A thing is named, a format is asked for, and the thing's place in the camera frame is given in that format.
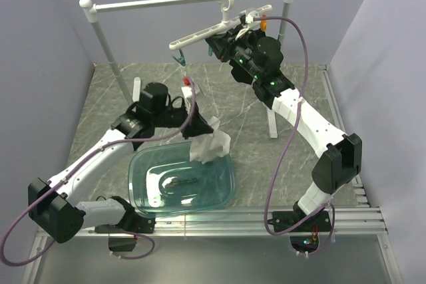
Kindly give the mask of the white underwear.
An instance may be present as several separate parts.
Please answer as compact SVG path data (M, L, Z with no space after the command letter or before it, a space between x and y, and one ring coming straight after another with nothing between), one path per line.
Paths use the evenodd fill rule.
M208 120L208 124L213 128L213 133L197 136L190 143L191 162L198 161L205 164L230 152L231 137L220 129L220 120L213 116Z

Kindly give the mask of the white plastic clip hanger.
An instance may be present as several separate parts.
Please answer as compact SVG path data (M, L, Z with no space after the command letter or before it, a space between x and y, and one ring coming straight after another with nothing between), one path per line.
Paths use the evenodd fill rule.
M183 49L184 47L187 47L199 41L205 40L206 38L212 35L215 35L218 33L224 33L229 29L237 27L241 25L240 16L250 11L257 10L260 14L260 18L262 18L262 15L269 13L273 9L271 5L264 5L257 9L249 8L243 11L241 15L234 18L230 18L229 11L234 6L234 0L220 1L220 6L221 6L220 10L222 12L222 20L220 23L213 25L211 27L208 27L206 29L203 29L201 31L197 31L195 33L187 35L181 39L172 41L171 43L169 43L169 46L168 46L169 49L171 51L177 51L179 49Z

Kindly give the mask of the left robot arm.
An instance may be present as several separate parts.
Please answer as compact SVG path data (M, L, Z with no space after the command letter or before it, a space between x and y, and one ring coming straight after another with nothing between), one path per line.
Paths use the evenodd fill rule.
M88 192L118 161L143 143L157 141L156 128L173 128L183 138L211 134L212 127L200 115L196 97L200 87L184 78L180 106L174 105L168 87L147 84L104 136L67 169L28 187L29 217L57 243L73 238L81 229L111 225L119 232L135 232L142 218L124 198L113 196L101 202L86 202Z

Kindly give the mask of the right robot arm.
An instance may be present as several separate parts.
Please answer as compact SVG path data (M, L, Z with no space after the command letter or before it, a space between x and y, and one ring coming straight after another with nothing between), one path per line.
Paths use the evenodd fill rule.
M281 72L279 40L258 29L236 27L206 39L211 51L232 67L233 78L252 86L259 101L287 120L312 147L318 162L312 184L294 205L294 225L303 231L316 224L315 211L361 171L362 141L327 121Z

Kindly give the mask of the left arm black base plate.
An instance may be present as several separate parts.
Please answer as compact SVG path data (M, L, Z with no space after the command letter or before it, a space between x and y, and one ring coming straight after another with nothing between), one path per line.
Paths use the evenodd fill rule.
M108 250L111 255L121 259L141 259L150 255L155 248L154 240L149 237L153 234L156 220L154 217L142 217L135 215L128 217L118 225L100 225L95 227L96 234L108 235ZM138 256L130 256L138 243L150 244L148 251Z

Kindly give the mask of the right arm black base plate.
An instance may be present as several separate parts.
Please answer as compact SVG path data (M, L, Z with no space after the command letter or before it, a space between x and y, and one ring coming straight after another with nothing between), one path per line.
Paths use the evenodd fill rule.
M335 227L335 210L322 209L316 215L307 218L302 211L274 211L268 224L274 233L294 233L290 244L297 254L310 255L319 253L333 239Z

